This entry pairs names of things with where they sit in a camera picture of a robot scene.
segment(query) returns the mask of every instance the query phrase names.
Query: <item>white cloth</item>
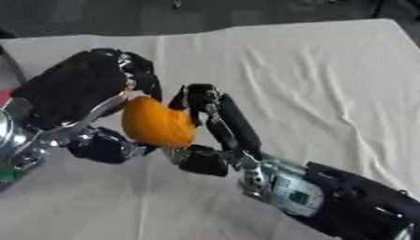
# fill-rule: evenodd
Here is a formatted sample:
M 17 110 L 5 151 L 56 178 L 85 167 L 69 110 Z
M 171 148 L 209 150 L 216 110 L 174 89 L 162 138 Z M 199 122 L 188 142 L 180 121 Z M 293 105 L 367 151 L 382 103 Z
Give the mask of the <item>white cloth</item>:
M 27 77 L 85 49 L 139 53 L 155 62 L 166 101 L 187 83 L 229 93 L 265 152 L 420 197 L 420 53 L 392 21 L 25 38 L 5 47 Z M 120 129 L 119 117 L 99 124 Z M 214 144 L 205 129 L 197 142 Z M 181 172 L 160 152 L 108 166 L 55 149 L 45 166 L 0 194 L 0 239 L 329 239 L 243 197 L 236 178 Z

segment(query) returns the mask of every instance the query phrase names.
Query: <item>white tablecloth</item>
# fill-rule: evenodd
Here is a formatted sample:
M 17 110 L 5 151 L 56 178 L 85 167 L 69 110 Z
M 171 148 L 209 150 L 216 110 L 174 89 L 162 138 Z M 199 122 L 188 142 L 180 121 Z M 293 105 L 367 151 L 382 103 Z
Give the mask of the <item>white tablecloth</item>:
M 420 53 L 394 22 L 5 44 L 28 78 L 96 47 L 153 60 L 166 101 L 186 83 L 231 94 L 268 153 L 361 173 L 420 197 Z M 99 123 L 120 129 L 119 117 Z M 204 129 L 197 142 L 214 143 Z M 181 172 L 160 152 L 108 166 L 55 149 L 48 164 L 0 195 L 0 239 L 328 239 L 243 197 L 236 177 Z

